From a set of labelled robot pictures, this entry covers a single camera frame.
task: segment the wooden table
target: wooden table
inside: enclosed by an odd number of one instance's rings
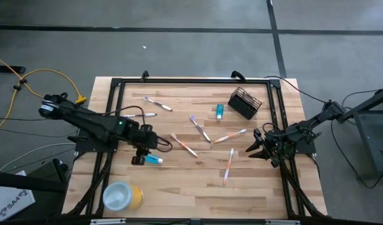
[[[89,109],[104,112],[112,77],[96,77]],[[295,79],[288,79],[297,85]],[[263,104],[255,118],[250,121],[227,106],[231,93],[238,87],[244,88]],[[274,101],[278,109],[275,90]],[[300,94],[282,82],[287,119],[289,124],[304,120]],[[166,104],[173,112],[166,111],[143,100],[143,96]],[[217,121],[215,110],[218,103],[224,104],[223,120]],[[134,211],[112,212],[105,209],[104,217],[121,218],[286,218],[285,201],[279,168],[270,161],[248,158],[245,152],[253,142],[252,131],[270,122],[267,89],[260,84],[126,84],[122,106],[138,105],[146,113],[158,113],[146,118],[153,130],[173,144],[172,152],[152,150],[163,159],[160,166],[147,163],[131,165],[135,150],[121,143],[115,153],[111,168],[110,183],[128,181],[142,188],[143,205]],[[139,114],[137,109],[122,111],[124,114]],[[245,134],[219,144],[210,144],[190,121],[194,115],[211,140],[216,140],[241,129]],[[169,135],[175,133],[179,140],[192,148],[199,158],[193,157]],[[222,186],[230,149],[234,148],[232,166],[227,185]],[[72,209],[88,189],[93,173],[96,153],[89,152],[79,158],[73,166],[71,180],[65,199],[63,213]],[[296,163],[302,189],[326,214],[324,197],[317,168],[305,155],[297,155]],[[96,209],[98,197],[94,200]],[[292,195],[297,211],[295,194]]]

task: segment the blue bottle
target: blue bottle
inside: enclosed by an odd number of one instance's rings
[[[153,163],[153,164],[162,164],[163,160],[155,155],[148,155],[146,156],[146,162]]]
[[[217,119],[221,120],[223,115],[223,105],[217,104]]]

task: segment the concrete floor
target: concrete floor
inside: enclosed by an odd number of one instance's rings
[[[279,29],[383,30],[383,0],[273,0],[273,7]],[[270,29],[265,0],[4,0],[0,23]],[[383,88],[383,36],[280,35],[280,44],[287,77],[297,78],[300,89],[313,96],[341,101],[351,92]],[[28,71],[65,72],[85,96],[90,95],[95,76],[141,76],[144,70],[152,76],[229,77],[233,70],[246,77],[279,75],[271,34],[0,31],[0,58]],[[69,98],[76,98],[59,76],[35,74],[29,80],[38,93],[66,91]],[[5,116],[16,82],[16,76],[0,74],[0,117]],[[354,96],[347,105],[369,96]],[[302,100],[307,118],[322,107],[306,96]],[[38,98],[21,91],[11,117],[38,118],[39,105]],[[329,125],[315,130],[322,131],[315,145],[329,215],[383,223],[383,181],[371,190],[356,181]],[[47,135],[76,130],[62,121],[8,121],[4,128]],[[335,124],[335,134],[359,173],[368,172],[369,160],[355,127]],[[68,141],[0,131],[0,167],[30,149],[61,142]],[[16,166],[69,148],[45,149]],[[73,155],[68,152],[59,158],[70,166]]]

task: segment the black basket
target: black basket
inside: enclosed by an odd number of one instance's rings
[[[236,88],[236,90],[230,96],[228,102],[230,107],[232,107],[246,119],[253,118],[261,104],[262,103],[258,99],[251,97],[251,95],[249,95],[241,87]]]

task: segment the white cable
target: white cable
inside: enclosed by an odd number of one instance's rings
[[[75,144],[75,143],[58,143],[58,144],[49,144],[47,146],[43,146],[43,147],[38,147],[36,149],[33,149],[31,150],[30,152],[20,156],[20,157],[17,157],[16,159],[12,160],[11,162],[7,163],[5,166],[3,166],[1,169],[0,169],[0,172],[7,166],[11,165],[12,163],[15,163],[16,161],[20,160],[21,158],[27,156],[28,154],[30,153],[33,153],[35,151],[38,151],[38,150],[41,150],[41,149],[44,149],[44,148],[49,148],[49,147],[53,147],[53,146],[61,146],[61,145],[70,145],[70,144]]]

